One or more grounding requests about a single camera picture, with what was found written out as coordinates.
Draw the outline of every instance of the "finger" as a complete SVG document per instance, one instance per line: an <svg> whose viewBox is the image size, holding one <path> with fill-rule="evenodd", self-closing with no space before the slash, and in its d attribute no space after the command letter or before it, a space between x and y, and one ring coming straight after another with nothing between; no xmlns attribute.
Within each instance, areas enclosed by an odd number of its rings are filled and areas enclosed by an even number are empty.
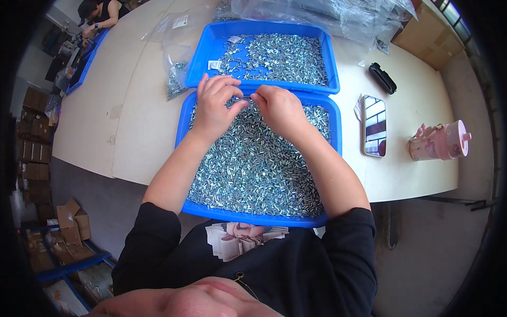
<svg viewBox="0 0 507 317"><path fill-rule="evenodd" d="M220 78L213 82L209 88L206 89L211 94L216 94L220 89L224 88L225 86L232 85L232 86L239 86L241 84L241 80L231 77L225 77Z"/></svg>
<svg viewBox="0 0 507 317"><path fill-rule="evenodd" d="M250 98L259 106L262 114L266 114L268 112L268 102L264 99L264 97L258 93L253 93L250 95Z"/></svg>
<svg viewBox="0 0 507 317"><path fill-rule="evenodd" d="M240 100L235 102L227 112L227 115L229 116L231 122L232 120L234 120L234 118L236 118L236 116L241 112L241 110L248 107L249 104L250 102L248 102L247 100Z"/></svg>
<svg viewBox="0 0 507 317"><path fill-rule="evenodd" d="M220 80L222 78L231 78L231 75L216 75L216 76L211 77L206 82L206 85L204 85L203 91L207 91L213 85L214 82L216 82L217 80Z"/></svg>
<svg viewBox="0 0 507 317"><path fill-rule="evenodd" d="M275 89L274 86L261 85L257 88L255 93L264 97L264 99L266 99L266 97L269 96L273 92L274 89Z"/></svg>
<svg viewBox="0 0 507 317"><path fill-rule="evenodd" d="M236 86L225 86L215 96L225 102L231 99L232 96L243 98L243 92Z"/></svg>
<svg viewBox="0 0 507 317"><path fill-rule="evenodd" d="M204 73L204 75L201 78L201 81L199 82L199 85L197 86L197 98L199 98L204 90L204 85L206 85L206 81L208 80L208 73Z"/></svg>

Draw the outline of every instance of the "pink cup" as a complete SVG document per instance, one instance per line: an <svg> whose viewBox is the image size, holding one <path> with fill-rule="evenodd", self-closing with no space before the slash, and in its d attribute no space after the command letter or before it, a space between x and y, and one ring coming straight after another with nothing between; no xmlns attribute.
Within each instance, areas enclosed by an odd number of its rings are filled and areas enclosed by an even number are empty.
<svg viewBox="0 0 507 317"><path fill-rule="evenodd" d="M410 156L414 161L452 160L468 155L468 141L472 134L467 133L463 121L439 124L426 128L423 123L410 139Z"/></svg>

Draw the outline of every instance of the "person's left hand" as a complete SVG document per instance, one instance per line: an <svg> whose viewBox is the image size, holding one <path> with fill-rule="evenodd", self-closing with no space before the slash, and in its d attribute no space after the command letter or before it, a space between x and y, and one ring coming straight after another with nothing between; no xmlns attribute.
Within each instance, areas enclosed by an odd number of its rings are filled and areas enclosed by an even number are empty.
<svg viewBox="0 0 507 317"><path fill-rule="evenodd" d="M237 87L241 81L231 76L214 76L208 80L204 73L197 87L197 110L192 131L213 144L231 126L232 121L241 109L249 105L247 100L235 102L229 109L225 103L234 95L243 97Z"/></svg>

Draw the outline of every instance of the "black shirt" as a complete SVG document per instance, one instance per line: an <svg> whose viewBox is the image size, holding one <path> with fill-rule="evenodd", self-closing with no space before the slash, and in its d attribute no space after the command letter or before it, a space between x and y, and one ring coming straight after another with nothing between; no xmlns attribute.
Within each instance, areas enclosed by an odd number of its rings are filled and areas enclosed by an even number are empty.
<svg viewBox="0 0 507 317"><path fill-rule="evenodd" d="M181 288L206 276L235 279L243 272L241 280L259 300L282 315L370 316L377 278L369 210L354 208L329 220L322 239L312 229L289 228L284 239L269 240L226 263L207 243L205 227L219 222L196 226L179 243L176 214L141 205L113 269L115 295Z"/></svg>
<svg viewBox="0 0 507 317"><path fill-rule="evenodd" d="M109 3L111 2L111 0L104 0L103 1L103 4L102 4L102 14L99 16L99 17L95 17L93 19L93 21L95 21L95 23L98 23L98 22L104 22L106 20L109 20L109 18L111 18L109 16L109 11L107 10L108 6L109 6ZM118 19L121 19L124 15L126 15L127 13L129 13L130 11L123 5L123 3L120 2L120 4L122 5L120 10L118 11Z"/></svg>

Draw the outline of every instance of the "graphic print on shirt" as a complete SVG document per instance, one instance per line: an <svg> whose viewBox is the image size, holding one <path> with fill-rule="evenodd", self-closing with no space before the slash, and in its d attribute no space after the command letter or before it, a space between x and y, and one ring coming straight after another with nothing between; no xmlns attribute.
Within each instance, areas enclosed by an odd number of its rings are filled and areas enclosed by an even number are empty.
<svg viewBox="0 0 507 317"><path fill-rule="evenodd" d="M285 238L288 227L223 222L206 227L206 234L213 255L229 262L266 241Z"/></svg>

